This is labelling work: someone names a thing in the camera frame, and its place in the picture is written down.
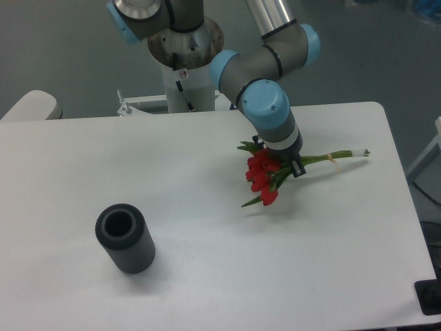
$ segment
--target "knurled black tube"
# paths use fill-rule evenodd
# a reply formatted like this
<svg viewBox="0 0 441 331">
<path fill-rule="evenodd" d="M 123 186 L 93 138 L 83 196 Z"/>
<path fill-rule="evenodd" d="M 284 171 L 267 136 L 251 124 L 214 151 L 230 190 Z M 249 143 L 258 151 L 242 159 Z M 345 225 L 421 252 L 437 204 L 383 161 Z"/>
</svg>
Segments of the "knurled black tube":
<svg viewBox="0 0 441 331">
<path fill-rule="evenodd" d="M 144 216 L 134 206 L 121 203 L 104 210 L 95 234 L 122 272 L 137 274 L 152 264 L 155 246 Z"/>
</svg>

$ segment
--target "white table top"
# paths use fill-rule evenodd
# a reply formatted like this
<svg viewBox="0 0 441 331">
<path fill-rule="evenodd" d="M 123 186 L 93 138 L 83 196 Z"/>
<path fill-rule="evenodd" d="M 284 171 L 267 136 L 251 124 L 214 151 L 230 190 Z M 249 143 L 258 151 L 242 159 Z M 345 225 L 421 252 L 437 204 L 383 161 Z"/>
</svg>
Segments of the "white table top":
<svg viewBox="0 0 441 331">
<path fill-rule="evenodd" d="M 309 165 L 271 207 L 240 205 L 251 124 L 238 112 L 0 124 L 0 330 L 353 330 L 434 323 L 434 279 L 377 103 L 294 108 Z M 121 273 L 94 235 L 114 203 L 157 255 Z"/>
</svg>

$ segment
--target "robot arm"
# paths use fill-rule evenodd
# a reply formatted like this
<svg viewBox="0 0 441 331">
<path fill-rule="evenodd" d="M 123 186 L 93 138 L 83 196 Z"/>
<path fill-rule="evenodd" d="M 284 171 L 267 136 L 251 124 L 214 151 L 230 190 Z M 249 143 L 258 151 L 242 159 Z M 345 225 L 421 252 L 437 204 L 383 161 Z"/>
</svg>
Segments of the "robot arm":
<svg viewBox="0 0 441 331">
<path fill-rule="evenodd" d="M 215 38 L 204 32 L 204 22 L 209 21 L 204 19 L 203 0 L 112 0 L 107 8 L 126 41 L 152 37 L 149 48 L 155 59 L 173 70 L 201 68 L 211 62 L 214 85 L 298 177 L 305 173 L 300 158 L 302 135 L 287 95 L 275 81 L 317 58 L 320 40 L 311 26 L 297 24 L 285 0 L 246 1 L 263 40 L 260 50 L 247 59 L 232 50 L 218 52 L 210 44 Z M 158 38 L 160 47 L 155 51 L 150 44 L 154 46 Z M 192 46 L 194 41 L 198 49 Z"/>
<path fill-rule="evenodd" d="M 311 26 L 297 24 L 284 0 L 247 0 L 247 5 L 264 45 L 248 59 L 232 50 L 219 53 L 210 77 L 298 177 L 306 173 L 300 158 L 302 135 L 288 97 L 275 80 L 317 58 L 320 40 Z"/>
<path fill-rule="evenodd" d="M 111 0 L 107 9 L 128 43 L 166 28 L 192 32 L 204 22 L 203 0 Z"/>
</svg>

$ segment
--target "gray floor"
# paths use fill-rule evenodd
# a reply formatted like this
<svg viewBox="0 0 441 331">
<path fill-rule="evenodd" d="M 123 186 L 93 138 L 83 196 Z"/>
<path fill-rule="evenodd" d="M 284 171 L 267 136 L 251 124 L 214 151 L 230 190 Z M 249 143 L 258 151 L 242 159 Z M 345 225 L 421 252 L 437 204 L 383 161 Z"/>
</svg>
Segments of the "gray floor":
<svg viewBox="0 0 441 331">
<path fill-rule="evenodd" d="M 65 118 L 114 116 L 118 88 L 126 97 L 163 93 L 147 46 L 124 44 L 106 2 L 0 0 L 0 117 L 30 90 L 54 95 Z M 280 82 L 291 104 L 381 103 L 407 167 L 441 115 L 441 26 L 407 16 L 404 1 L 288 2 L 322 40 L 321 58 Z M 226 48 L 246 55 L 260 45 L 245 0 L 205 0 L 205 11 L 223 28 Z"/>
</svg>

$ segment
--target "green leaf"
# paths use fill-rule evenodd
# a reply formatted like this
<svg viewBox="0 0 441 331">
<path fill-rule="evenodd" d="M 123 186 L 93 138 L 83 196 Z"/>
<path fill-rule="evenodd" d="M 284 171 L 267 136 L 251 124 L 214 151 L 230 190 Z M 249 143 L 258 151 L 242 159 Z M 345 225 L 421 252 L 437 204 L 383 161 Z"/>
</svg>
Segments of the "green leaf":
<svg viewBox="0 0 441 331">
<path fill-rule="evenodd" d="M 277 189 L 277 181 L 273 181 L 269 187 L 270 192 L 274 192 Z"/>
<path fill-rule="evenodd" d="M 254 199 L 251 199 L 250 201 L 248 201 L 247 203 L 244 203 L 241 208 L 244 207 L 248 207 L 249 205 L 255 205 L 256 203 L 261 202 L 262 199 L 260 198 L 260 195 L 258 195 L 258 197 L 255 197 Z"/>
<path fill-rule="evenodd" d="M 255 143 L 252 143 L 251 141 L 241 141 L 240 143 L 245 146 L 255 146 L 256 145 Z"/>
<path fill-rule="evenodd" d="M 238 150 L 246 150 L 247 152 L 251 152 L 251 150 L 247 146 L 237 146 L 237 149 Z"/>
</svg>

